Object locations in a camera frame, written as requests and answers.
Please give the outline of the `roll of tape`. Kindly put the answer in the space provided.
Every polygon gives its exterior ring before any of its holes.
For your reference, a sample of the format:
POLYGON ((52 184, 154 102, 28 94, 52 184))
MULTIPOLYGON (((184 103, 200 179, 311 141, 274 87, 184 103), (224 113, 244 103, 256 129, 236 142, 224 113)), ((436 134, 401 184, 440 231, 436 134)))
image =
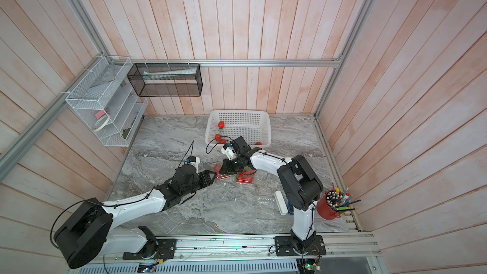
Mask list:
POLYGON ((94 126, 93 126, 93 131, 94 132, 99 132, 101 131, 105 126, 107 126, 110 123, 110 116, 108 114, 105 114, 99 118, 94 126))

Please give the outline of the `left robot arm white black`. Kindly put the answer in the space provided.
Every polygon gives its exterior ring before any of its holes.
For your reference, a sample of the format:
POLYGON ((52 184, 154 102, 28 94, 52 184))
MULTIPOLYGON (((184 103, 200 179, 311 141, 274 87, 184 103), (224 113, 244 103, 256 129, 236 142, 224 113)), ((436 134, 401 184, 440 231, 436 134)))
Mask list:
POLYGON ((130 230, 119 227, 185 203, 198 190, 212 185, 216 176, 214 171, 198 172, 195 166, 184 164, 172 178, 146 193, 118 201, 100 202, 96 198, 79 201, 65 223, 52 226, 49 239, 71 269, 108 254, 127 253, 141 259, 161 256, 159 241, 148 227, 130 230))

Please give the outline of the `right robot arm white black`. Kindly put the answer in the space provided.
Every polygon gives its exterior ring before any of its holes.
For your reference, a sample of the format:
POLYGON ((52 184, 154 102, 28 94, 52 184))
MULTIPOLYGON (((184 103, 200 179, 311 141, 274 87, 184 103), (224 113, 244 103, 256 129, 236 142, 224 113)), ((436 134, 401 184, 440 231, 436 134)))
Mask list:
POLYGON ((302 244, 313 240, 315 212, 323 184, 304 156, 277 156, 259 147, 252 148, 241 136, 224 144, 221 152, 226 157, 221 174, 241 173, 248 167, 277 176, 294 210, 291 236, 302 244))

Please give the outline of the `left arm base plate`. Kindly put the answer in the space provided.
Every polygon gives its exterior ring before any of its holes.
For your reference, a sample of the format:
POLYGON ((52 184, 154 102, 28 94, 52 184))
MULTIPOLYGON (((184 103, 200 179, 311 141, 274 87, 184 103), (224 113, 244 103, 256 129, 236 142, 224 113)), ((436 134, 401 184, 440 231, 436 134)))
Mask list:
POLYGON ((171 260, 175 255, 175 238, 158 238, 148 241, 137 253, 125 252, 123 260, 171 260))

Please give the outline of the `white perforated plastic basket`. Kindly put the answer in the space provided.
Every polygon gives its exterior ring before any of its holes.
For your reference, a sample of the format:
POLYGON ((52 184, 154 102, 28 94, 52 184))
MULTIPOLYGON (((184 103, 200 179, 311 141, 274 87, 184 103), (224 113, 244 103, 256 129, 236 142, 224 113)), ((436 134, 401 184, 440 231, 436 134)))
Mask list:
POLYGON ((255 110, 214 110, 210 113, 205 131, 205 142, 209 143, 217 134, 235 139, 242 136, 251 146, 261 142, 262 147, 271 145, 270 116, 263 111, 255 110), (219 121, 225 127, 218 128, 219 121))

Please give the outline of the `black mesh wall basket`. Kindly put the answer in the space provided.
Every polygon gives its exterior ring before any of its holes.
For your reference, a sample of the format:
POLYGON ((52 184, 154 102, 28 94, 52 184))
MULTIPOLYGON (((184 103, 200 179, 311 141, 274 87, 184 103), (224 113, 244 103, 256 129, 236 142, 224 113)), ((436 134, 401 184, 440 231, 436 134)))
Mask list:
POLYGON ((128 80, 141 97, 199 97, 203 89, 196 63, 136 63, 128 80))

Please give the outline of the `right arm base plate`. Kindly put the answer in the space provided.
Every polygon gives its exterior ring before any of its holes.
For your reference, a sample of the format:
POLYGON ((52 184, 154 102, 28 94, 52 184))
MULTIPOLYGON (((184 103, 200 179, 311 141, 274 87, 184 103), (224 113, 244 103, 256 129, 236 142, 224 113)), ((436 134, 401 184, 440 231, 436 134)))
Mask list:
POLYGON ((327 254, 322 236, 313 234, 301 241, 291 235, 274 238, 277 256, 325 256, 327 254))

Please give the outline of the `blue object on table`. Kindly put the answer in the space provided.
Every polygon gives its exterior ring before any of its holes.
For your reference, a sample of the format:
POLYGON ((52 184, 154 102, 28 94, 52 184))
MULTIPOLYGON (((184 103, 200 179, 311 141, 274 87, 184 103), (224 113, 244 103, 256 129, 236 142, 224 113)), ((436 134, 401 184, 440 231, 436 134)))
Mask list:
POLYGON ((294 207, 290 202, 287 203, 287 213, 291 216, 294 215, 294 207))

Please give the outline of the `clear plastic clamshell container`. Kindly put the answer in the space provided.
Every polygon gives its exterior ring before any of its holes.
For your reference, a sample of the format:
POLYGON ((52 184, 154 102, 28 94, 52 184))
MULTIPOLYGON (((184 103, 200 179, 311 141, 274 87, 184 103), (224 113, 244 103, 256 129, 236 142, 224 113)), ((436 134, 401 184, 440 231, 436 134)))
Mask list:
POLYGON ((252 184, 254 181, 255 174, 256 174, 256 170, 254 169, 243 170, 238 173, 236 181, 237 183, 242 183, 242 184, 252 184))

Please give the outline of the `red pen cup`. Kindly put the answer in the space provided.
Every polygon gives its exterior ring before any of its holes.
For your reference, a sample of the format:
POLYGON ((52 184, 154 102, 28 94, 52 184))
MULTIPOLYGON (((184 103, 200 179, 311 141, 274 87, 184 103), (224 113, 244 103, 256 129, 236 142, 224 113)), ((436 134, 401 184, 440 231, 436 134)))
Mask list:
POLYGON ((325 196, 318 201, 317 213, 320 215, 321 218, 332 221, 334 219, 340 218, 341 213, 333 209, 332 206, 328 203, 328 193, 329 192, 327 192, 325 196))

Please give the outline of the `pink note pad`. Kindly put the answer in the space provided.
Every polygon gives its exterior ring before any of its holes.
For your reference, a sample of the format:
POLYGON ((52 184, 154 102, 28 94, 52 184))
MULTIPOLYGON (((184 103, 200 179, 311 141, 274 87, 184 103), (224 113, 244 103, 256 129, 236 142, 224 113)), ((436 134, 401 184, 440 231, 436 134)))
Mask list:
POLYGON ((104 115, 106 115, 106 114, 107 114, 107 113, 106 113, 106 111, 104 111, 104 110, 99 110, 99 111, 98 111, 98 112, 95 114, 95 118, 96 118, 97 120, 99 120, 100 118, 102 118, 102 117, 103 117, 104 115))

